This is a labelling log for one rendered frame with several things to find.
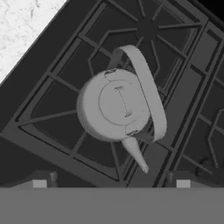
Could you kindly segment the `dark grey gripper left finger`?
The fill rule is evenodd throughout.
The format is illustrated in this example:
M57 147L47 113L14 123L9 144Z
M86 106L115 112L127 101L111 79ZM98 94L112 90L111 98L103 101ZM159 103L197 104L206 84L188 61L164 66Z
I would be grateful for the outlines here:
M57 178L56 171L35 171L27 178L20 180L17 187L55 188L58 186Z

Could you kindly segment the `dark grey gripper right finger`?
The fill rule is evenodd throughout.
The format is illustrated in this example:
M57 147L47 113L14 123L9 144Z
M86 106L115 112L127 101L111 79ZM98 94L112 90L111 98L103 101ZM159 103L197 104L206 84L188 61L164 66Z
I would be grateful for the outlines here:
M165 186L168 188L210 187L206 181L198 179L189 171L169 171L165 179Z

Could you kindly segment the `black stove hob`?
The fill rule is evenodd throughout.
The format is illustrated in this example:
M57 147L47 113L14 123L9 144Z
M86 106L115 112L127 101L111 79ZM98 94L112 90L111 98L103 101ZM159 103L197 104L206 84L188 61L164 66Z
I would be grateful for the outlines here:
M90 136L76 102L119 46L140 49L167 116L147 126L142 171L121 143ZM0 186L48 177L60 186L224 186L224 24L197 0L67 0L0 86Z

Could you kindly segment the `grey kettle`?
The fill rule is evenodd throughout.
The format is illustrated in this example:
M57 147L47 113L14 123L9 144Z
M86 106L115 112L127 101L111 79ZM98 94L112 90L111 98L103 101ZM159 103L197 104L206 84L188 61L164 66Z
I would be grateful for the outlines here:
M121 142L143 172L149 170L138 143L163 138L167 120L151 70L137 47L116 48L108 68L81 89L76 108L88 134Z

